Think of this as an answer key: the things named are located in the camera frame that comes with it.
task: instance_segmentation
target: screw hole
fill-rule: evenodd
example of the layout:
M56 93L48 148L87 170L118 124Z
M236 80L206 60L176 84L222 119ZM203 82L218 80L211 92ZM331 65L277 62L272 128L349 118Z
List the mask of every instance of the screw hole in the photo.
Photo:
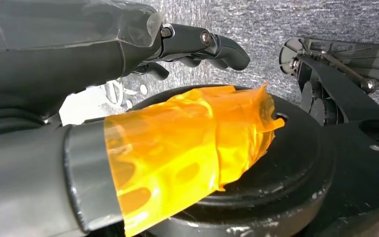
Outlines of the screw hole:
M370 148L376 152L379 152L379 146L377 145L371 145Z
M288 120L288 115L285 115L285 114L282 114L282 113L277 113L276 117L277 117L277 119L283 119L284 122L287 122L287 120Z

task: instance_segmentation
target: orange tape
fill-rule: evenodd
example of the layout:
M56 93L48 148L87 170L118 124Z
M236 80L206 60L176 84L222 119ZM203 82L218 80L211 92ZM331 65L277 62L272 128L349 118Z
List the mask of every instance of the orange tape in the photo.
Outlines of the orange tape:
M193 89L105 119L105 139L127 237L233 182L266 153L274 104L260 89Z

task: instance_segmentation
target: transparent plastic film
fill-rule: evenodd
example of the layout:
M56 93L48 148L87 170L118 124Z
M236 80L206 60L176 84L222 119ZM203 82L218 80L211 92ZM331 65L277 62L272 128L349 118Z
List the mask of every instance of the transparent plastic film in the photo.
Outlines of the transparent plastic film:
M127 237L236 181L284 126L259 89L205 87L105 119L105 139Z
M122 41L152 46L163 17L124 0L0 0L0 51Z

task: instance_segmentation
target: yellow tape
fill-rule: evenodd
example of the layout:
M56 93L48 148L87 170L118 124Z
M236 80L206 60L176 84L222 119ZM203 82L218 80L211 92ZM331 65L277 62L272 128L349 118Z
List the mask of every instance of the yellow tape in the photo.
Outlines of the yellow tape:
M284 126L271 96L233 86L193 89L105 119L105 139L127 237L233 182Z

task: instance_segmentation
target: gray band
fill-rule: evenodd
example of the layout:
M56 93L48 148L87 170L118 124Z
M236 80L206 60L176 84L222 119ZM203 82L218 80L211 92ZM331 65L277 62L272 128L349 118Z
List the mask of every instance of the gray band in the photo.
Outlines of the gray band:
M66 139L65 169L72 204L84 231L122 221L108 162L104 121L73 127Z

